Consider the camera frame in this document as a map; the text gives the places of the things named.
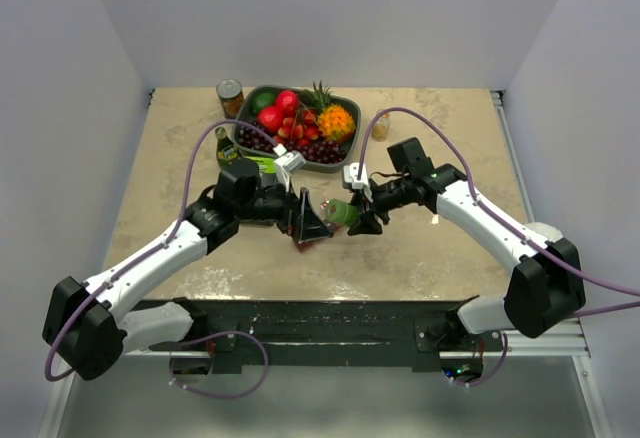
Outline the red weekly pill organizer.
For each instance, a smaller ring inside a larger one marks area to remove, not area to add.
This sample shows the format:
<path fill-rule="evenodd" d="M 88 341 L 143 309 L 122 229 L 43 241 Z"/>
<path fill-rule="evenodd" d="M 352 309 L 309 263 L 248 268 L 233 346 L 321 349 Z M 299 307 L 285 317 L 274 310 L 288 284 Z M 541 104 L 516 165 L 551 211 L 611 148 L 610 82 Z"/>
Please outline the red weekly pill organizer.
<path fill-rule="evenodd" d="M 341 224 L 337 224 L 337 223 L 328 223 L 328 227 L 332 232 L 332 235 L 330 237 L 325 237 L 325 238 L 321 238 L 318 240 L 312 240 L 312 241 L 307 241 L 307 242 L 298 242 L 298 241 L 294 241 L 293 245 L 294 248 L 296 249 L 297 252 L 299 253 L 304 253 L 308 250 L 310 250 L 311 248 L 313 248 L 314 246 L 331 239 L 332 237 L 334 237 L 342 228 L 343 226 Z"/>

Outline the green pill bottle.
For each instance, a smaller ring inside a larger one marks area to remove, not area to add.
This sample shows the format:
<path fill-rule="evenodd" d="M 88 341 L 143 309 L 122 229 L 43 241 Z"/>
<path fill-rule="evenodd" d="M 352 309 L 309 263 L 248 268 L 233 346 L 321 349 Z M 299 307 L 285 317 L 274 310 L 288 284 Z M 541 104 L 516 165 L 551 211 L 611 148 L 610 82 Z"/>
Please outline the green pill bottle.
<path fill-rule="evenodd" d="M 351 227 L 359 222 L 359 213 L 355 206 L 334 198 L 326 204 L 325 219 L 333 224 Z"/>

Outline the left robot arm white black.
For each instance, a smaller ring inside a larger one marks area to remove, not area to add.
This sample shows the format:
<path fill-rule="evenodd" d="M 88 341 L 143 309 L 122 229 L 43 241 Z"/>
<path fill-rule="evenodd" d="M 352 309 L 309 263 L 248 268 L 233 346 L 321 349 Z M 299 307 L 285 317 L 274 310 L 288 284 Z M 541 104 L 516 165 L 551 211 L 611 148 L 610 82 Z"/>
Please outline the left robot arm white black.
<path fill-rule="evenodd" d="M 132 256 L 82 282 L 61 280 L 53 289 L 42 333 L 50 347 L 46 379 L 58 379 L 52 372 L 54 357 L 85 380 L 104 374 L 132 335 L 124 328 L 131 310 L 175 273 L 229 241 L 243 223 L 269 221 L 295 243 L 332 237 L 308 190 L 294 190 L 291 184 L 292 174 L 304 164 L 300 153 L 285 153 L 275 161 L 276 183 L 263 186 L 257 163 L 237 159 L 195 201 L 183 201 L 169 228 Z"/>

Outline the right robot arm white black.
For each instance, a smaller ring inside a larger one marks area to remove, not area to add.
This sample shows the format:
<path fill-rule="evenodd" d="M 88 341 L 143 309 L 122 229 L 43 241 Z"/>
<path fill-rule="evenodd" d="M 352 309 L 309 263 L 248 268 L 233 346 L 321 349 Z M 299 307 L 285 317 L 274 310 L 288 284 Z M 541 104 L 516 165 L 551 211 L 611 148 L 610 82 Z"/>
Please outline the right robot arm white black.
<path fill-rule="evenodd" d="M 445 327 L 452 348 L 469 350 L 488 331 L 515 329 L 537 338 L 584 307 L 578 250 L 555 237 L 554 228 L 536 231 L 518 222 L 456 167 L 434 166 L 415 138 L 389 147 L 388 154 L 398 175 L 386 183 L 369 178 L 359 163 L 343 169 L 343 186 L 357 215 L 349 235 L 379 235 L 390 212 L 424 206 L 473 238 L 510 276 L 504 296 L 470 298 L 454 309 Z"/>

